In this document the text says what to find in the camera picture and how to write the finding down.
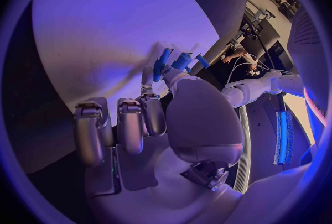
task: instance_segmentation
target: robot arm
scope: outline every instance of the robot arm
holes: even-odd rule
[[[244,79],[229,83],[221,91],[233,108],[251,103],[263,93],[281,92],[303,97],[303,83],[300,76],[282,75],[278,71],[272,71],[259,79]]]

